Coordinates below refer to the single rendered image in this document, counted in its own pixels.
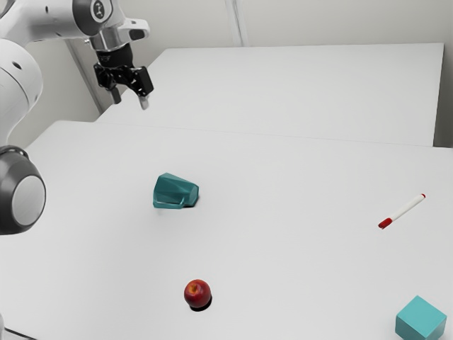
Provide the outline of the teal cube block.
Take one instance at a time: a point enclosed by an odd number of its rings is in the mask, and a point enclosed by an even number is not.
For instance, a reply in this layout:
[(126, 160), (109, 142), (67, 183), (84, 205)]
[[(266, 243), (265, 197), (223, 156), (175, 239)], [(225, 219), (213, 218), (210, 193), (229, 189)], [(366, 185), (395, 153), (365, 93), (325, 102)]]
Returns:
[(416, 295), (396, 315), (395, 332), (403, 340), (439, 340), (446, 323), (445, 313)]

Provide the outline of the red apple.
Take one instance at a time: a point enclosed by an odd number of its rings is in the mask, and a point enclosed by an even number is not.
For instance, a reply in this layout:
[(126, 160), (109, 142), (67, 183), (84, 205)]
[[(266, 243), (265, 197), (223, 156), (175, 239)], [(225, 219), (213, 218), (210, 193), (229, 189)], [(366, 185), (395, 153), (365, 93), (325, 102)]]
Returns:
[(200, 309), (209, 304), (212, 293), (207, 282), (195, 279), (186, 285), (183, 297), (190, 308)]

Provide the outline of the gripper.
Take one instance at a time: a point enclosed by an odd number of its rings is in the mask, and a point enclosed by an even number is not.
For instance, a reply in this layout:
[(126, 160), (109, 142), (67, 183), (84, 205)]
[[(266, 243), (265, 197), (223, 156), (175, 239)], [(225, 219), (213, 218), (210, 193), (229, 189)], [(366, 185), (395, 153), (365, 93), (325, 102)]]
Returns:
[(94, 72), (98, 85), (103, 87), (111, 96), (114, 104), (119, 104), (121, 94), (117, 88), (113, 70), (122, 70), (125, 86), (131, 89), (139, 99), (142, 110), (149, 107), (149, 94), (154, 85), (146, 67), (134, 67), (133, 54), (130, 45), (111, 50), (96, 50), (98, 63), (94, 64)]

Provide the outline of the teal faceted mug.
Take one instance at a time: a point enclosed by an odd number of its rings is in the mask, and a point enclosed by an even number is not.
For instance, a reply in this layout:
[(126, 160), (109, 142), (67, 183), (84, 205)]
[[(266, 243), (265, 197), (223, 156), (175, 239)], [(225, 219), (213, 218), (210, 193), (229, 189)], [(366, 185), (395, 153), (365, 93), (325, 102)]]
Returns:
[(170, 173), (160, 175), (153, 191), (153, 206), (161, 209), (194, 207), (199, 198), (199, 186)]

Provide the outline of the white marker with red cap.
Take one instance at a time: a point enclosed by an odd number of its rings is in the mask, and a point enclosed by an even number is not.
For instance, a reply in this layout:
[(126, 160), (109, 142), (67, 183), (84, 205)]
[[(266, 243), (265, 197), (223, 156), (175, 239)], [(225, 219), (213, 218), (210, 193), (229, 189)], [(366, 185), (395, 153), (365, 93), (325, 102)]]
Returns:
[(389, 214), (387, 217), (385, 217), (379, 224), (378, 228), (383, 230), (387, 228), (390, 224), (392, 224), (394, 221), (399, 219), (401, 216), (405, 215), (408, 211), (413, 209), (416, 205), (421, 203), (426, 199), (426, 195), (424, 193), (421, 193), (414, 197), (411, 201), (407, 202), (405, 205), (400, 207), (398, 210), (393, 212), (392, 214)]

